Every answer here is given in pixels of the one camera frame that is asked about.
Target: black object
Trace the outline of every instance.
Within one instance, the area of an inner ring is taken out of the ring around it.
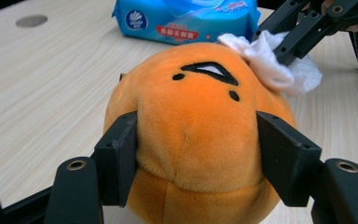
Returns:
[[[283,42],[274,50],[281,64],[289,65],[295,58],[303,58],[326,35],[333,35],[349,26],[358,24],[358,0],[336,0],[325,15],[320,11],[321,0],[287,0],[275,10],[255,32],[256,40],[261,31],[272,34],[289,32]],[[297,24],[298,14],[310,3],[305,18]]]
[[[319,161],[321,149],[282,119],[257,112],[265,176],[287,206],[314,223],[358,223],[358,164]],[[0,223],[103,223],[102,205],[125,206],[136,174],[136,112],[119,117],[91,158],[65,161],[54,185],[5,209]]]

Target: blue plastic packaging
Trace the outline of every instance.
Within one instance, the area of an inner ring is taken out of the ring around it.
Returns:
[[[123,35],[180,45],[226,33],[250,39],[260,12],[256,0],[117,0],[112,16]]]

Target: white cloth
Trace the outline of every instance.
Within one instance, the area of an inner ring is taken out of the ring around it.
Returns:
[[[263,31],[253,43],[243,36],[225,34],[220,35],[218,41],[238,52],[266,87],[295,96],[316,88],[321,83],[322,73],[309,55],[296,58],[289,66],[278,63],[273,50],[287,34],[272,35]]]

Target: gudetama plush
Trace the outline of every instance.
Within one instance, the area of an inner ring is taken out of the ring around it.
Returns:
[[[104,129],[138,111],[130,208],[147,223],[257,223],[279,201],[263,176],[256,111],[295,125],[284,98],[232,49],[173,47],[122,78]]]

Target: table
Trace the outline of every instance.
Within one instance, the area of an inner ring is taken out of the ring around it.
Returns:
[[[110,18],[114,5],[115,0],[32,0],[0,11],[3,206],[51,186],[63,161],[89,156],[102,136],[119,74],[171,47],[122,36]],[[16,25],[32,15],[48,20],[33,28]],[[327,37],[310,55],[324,79],[315,91],[288,98],[298,129],[324,149],[323,161],[358,163],[358,63],[349,37]],[[106,223],[142,223],[127,208],[104,208],[104,216]],[[263,222],[311,223],[310,206],[280,203]]]

